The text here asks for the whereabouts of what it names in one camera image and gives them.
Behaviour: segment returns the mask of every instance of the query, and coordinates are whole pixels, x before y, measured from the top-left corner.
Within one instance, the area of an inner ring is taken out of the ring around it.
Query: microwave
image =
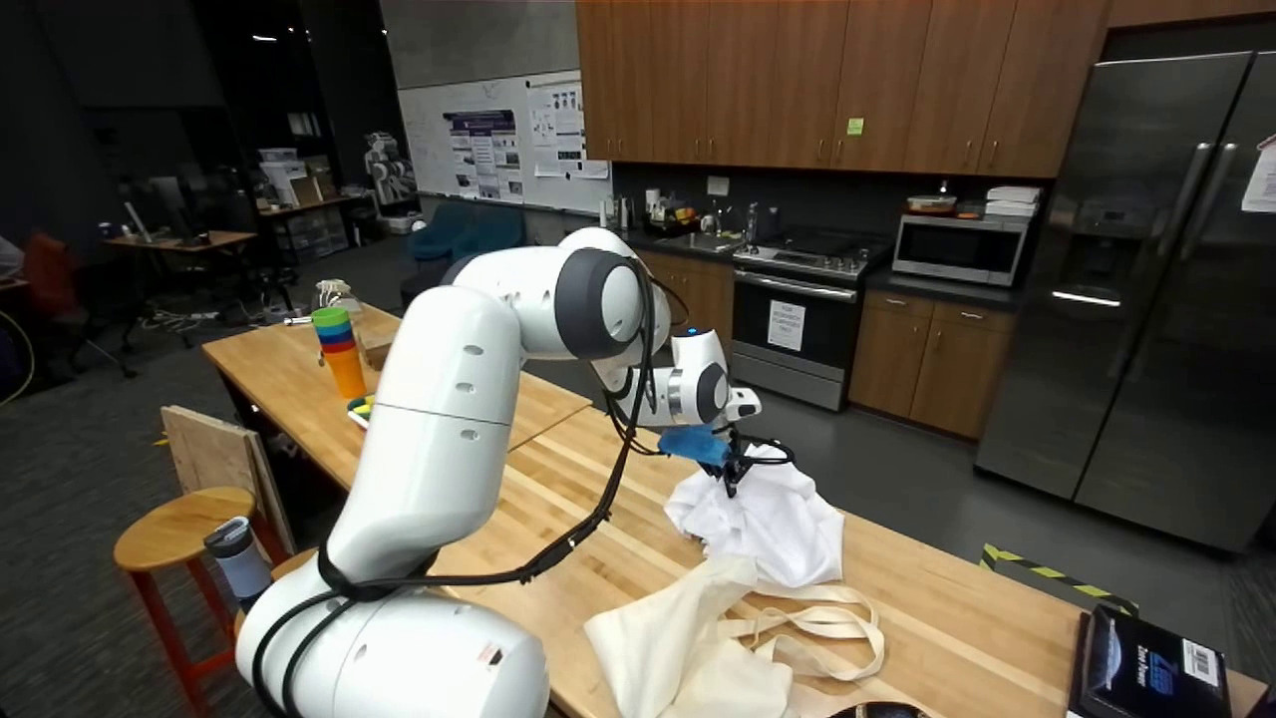
[[[1014,288],[1028,249],[1028,229],[1028,221],[902,215],[887,272]]]

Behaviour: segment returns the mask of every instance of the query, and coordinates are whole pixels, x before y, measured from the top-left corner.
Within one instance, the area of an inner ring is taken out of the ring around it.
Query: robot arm
[[[320,557],[249,608],[240,673],[298,714],[540,710],[546,673],[524,629],[405,581],[498,505],[524,360],[588,360],[613,401],[644,428],[756,411],[750,391],[725,383],[714,335],[675,339],[675,366],[641,391],[635,366],[649,364],[664,328],[664,294],[598,229],[559,249],[479,255],[450,288],[419,294],[378,383],[354,489]],[[445,677],[450,697],[419,677],[399,681],[405,666]]]

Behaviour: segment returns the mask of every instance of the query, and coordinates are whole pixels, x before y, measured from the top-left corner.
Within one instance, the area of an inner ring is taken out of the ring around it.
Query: orange bottle
[[[328,364],[338,395],[345,401],[361,397],[365,379],[361,379],[361,360],[360,360],[349,315],[330,303],[330,308],[314,310],[309,323],[320,332],[320,352],[324,352],[324,364]]]

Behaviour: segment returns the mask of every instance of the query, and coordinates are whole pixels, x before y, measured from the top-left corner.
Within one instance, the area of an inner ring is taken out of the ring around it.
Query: lower cabinet
[[[730,347],[734,323],[734,272],[730,262],[693,259],[693,255],[664,255],[664,252],[637,252],[649,276],[668,294],[675,323],[708,328]]]
[[[867,290],[850,401],[975,437],[1010,339],[1010,310]]]

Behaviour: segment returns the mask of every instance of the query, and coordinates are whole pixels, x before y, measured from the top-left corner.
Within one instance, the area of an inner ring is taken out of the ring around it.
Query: lab room
[[[0,714],[1276,718],[1276,0],[6,0],[0,93]]]

